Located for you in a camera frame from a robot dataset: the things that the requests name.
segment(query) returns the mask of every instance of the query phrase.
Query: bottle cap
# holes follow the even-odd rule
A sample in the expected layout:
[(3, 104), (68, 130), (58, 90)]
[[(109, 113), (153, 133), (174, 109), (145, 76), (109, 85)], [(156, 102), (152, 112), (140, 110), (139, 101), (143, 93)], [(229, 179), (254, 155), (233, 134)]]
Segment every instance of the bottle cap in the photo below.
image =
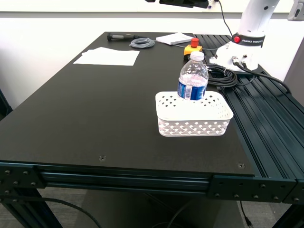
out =
[(200, 51), (192, 51), (190, 58), (194, 61), (202, 61), (204, 59), (204, 53)]
[(196, 48), (197, 46), (199, 45), (199, 39), (197, 38), (192, 38), (191, 39), (191, 47), (193, 48)]

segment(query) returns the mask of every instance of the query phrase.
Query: white paper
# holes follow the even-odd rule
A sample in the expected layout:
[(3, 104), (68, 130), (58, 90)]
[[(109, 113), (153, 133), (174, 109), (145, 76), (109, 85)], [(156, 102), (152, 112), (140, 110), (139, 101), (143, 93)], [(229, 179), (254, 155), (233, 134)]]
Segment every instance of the white paper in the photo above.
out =
[(180, 43), (189, 42), (189, 41), (191, 41), (192, 38), (193, 37), (187, 36), (187, 35), (179, 32), (179, 33), (166, 35), (163, 37), (157, 37), (156, 40), (161, 43), (172, 45), (172, 44), (180, 44)]
[(88, 50), (74, 64), (133, 66), (139, 51), (117, 51), (105, 47)]

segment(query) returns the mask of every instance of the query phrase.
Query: red button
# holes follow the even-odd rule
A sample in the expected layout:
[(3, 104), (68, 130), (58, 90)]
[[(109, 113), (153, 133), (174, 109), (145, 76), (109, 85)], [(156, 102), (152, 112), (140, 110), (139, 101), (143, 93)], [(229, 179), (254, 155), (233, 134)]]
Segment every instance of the red button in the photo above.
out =
[(234, 37), (233, 40), (234, 40), (234, 42), (239, 43), (241, 41), (241, 38), (240, 37)]
[(197, 46), (199, 45), (199, 39), (197, 38), (192, 38), (191, 39), (191, 47), (193, 48), (196, 48)]

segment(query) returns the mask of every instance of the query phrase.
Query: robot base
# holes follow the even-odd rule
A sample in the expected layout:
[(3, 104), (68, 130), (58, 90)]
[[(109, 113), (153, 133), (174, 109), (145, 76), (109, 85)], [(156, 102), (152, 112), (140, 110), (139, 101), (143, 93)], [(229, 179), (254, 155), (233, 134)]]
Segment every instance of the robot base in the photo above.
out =
[(232, 58), (237, 57), (240, 63), (246, 63), (248, 69), (255, 70), (258, 67), (257, 55), (260, 49), (260, 46), (248, 47), (230, 41), (218, 48), (216, 56), (211, 57), (209, 62), (223, 66), (229, 70), (243, 72), (232, 63)]

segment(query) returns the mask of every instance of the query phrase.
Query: paper stack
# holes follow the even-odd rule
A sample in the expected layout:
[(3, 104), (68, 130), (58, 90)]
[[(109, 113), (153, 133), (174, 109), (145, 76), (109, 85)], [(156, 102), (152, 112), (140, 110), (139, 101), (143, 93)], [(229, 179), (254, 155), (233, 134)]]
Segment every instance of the paper stack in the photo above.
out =
[(105, 47), (88, 50), (74, 64), (133, 66), (139, 51), (117, 51)]

